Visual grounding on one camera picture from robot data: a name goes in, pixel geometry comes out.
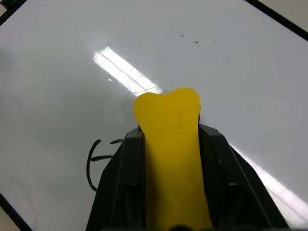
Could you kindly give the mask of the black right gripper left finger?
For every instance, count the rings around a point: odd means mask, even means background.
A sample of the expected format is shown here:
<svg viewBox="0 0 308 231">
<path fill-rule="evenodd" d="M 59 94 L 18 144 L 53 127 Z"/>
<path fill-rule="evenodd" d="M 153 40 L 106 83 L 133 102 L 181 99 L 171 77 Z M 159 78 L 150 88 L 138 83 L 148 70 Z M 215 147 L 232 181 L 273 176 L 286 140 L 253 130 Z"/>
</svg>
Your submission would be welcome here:
<svg viewBox="0 0 308 231">
<path fill-rule="evenodd" d="M 102 172 L 88 231 L 142 230 L 146 227 L 146 161 L 144 134 L 128 132 Z"/>
</svg>

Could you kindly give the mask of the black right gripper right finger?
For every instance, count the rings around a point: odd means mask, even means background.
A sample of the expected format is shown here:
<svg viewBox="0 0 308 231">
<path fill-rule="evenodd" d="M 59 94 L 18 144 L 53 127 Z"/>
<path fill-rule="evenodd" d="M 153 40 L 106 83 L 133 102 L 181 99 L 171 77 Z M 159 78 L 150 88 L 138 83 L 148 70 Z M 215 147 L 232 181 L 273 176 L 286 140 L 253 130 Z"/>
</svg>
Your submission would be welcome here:
<svg viewBox="0 0 308 231">
<path fill-rule="evenodd" d="M 215 128 L 199 124 L 208 211 L 214 228 L 287 228 L 252 166 Z"/>
</svg>

